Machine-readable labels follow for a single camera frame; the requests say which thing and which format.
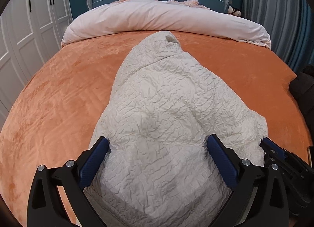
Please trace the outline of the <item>white fluffy coat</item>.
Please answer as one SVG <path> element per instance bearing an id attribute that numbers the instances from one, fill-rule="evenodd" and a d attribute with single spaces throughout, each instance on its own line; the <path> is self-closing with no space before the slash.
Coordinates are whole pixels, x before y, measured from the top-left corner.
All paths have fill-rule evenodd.
<path id="1" fill-rule="evenodd" d="M 211 134 L 263 165 L 265 118 L 172 33 L 154 33 L 119 67 L 90 141 L 106 137 L 110 153 L 85 195 L 108 226 L 208 226 L 231 192 L 205 147 Z"/>

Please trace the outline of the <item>orange plush bed cover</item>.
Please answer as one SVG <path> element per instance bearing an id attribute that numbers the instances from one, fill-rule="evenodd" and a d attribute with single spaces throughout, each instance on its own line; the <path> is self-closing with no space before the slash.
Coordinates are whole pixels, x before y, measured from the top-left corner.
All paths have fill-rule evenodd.
<path id="1" fill-rule="evenodd" d="M 88 148 L 120 65 L 148 35 L 126 32 L 69 44 L 20 93 L 1 130 L 1 195 L 22 225 L 36 168 L 62 166 Z M 185 32 L 175 37 L 184 51 L 265 117 L 271 140 L 308 159 L 312 141 L 289 93 L 295 73 L 285 62 L 253 44 Z"/>

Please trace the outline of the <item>small plush toy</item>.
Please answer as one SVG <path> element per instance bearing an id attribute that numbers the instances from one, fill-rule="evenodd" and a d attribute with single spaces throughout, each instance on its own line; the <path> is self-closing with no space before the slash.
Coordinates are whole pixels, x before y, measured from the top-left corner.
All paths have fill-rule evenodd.
<path id="1" fill-rule="evenodd" d="M 233 15 L 236 17 L 241 17 L 241 11 L 237 8 L 233 8 L 231 5 L 228 6 L 228 15 Z"/>

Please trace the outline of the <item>grey striped curtain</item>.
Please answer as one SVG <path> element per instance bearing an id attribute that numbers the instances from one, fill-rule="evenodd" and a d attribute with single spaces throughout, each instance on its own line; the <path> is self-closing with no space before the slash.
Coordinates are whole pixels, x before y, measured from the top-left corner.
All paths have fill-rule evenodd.
<path id="1" fill-rule="evenodd" d="M 243 0 L 242 15 L 267 30 L 271 50 L 295 73 L 313 64 L 313 10 L 306 0 Z"/>

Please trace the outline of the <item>pink ruffled pillow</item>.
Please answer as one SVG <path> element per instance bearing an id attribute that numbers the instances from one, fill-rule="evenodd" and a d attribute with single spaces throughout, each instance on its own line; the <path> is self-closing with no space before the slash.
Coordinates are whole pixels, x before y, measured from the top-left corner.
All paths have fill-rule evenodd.
<path id="1" fill-rule="evenodd" d="M 172 4 L 172 5 L 180 5 L 180 6 L 188 6 L 193 8 L 201 8 L 201 9 L 210 9 L 205 7 L 204 5 L 199 4 L 197 0 L 186 0 L 186 1 L 176 1 L 176 0 L 168 0 L 168 1 L 161 1 L 161 0 L 117 0 L 114 3 L 122 3 L 122 2 L 158 2 L 163 4 Z"/>

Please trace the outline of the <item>white panelled wardrobe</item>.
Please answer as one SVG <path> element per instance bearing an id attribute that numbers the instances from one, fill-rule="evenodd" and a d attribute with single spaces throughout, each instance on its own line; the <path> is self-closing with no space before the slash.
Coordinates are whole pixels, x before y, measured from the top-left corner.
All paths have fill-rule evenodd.
<path id="1" fill-rule="evenodd" d="M 1 14 L 1 124 L 33 75 L 61 48 L 69 0 L 10 0 Z"/>

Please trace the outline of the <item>rolled pink duvet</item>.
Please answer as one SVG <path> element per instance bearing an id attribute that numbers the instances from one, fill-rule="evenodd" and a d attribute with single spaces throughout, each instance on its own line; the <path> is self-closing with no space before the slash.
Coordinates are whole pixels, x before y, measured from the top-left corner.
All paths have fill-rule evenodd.
<path id="1" fill-rule="evenodd" d="M 104 4 L 78 16 L 61 45 L 130 31 L 188 32 L 271 48 L 266 29 L 250 20 L 211 9 L 132 1 Z"/>

